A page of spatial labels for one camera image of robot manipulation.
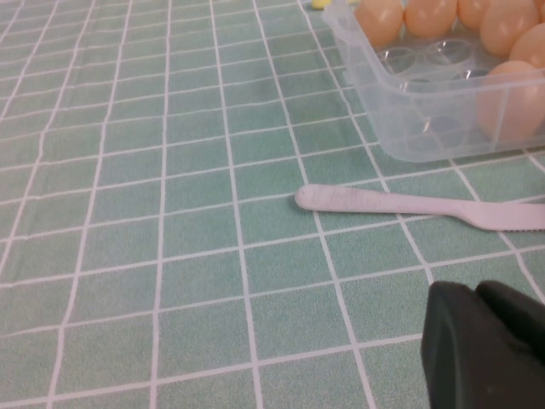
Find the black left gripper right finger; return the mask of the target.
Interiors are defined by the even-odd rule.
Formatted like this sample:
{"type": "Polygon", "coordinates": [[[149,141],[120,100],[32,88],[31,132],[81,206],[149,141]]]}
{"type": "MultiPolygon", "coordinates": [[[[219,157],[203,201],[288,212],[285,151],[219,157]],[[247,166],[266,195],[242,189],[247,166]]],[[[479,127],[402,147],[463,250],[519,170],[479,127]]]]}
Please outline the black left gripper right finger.
{"type": "Polygon", "coordinates": [[[476,287],[479,297],[510,333],[530,348],[544,365],[544,304],[499,281],[486,280],[476,287]]]}

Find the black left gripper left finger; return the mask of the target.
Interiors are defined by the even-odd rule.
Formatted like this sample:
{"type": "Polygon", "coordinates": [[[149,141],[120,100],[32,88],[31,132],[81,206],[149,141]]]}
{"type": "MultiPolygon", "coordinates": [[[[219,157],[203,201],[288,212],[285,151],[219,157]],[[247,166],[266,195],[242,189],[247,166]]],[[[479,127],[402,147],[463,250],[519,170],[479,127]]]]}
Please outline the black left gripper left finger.
{"type": "Polygon", "coordinates": [[[544,365],[476,288],[448,281],[430,286],[421,357],[432,408],[544,406],[544,365]]]}

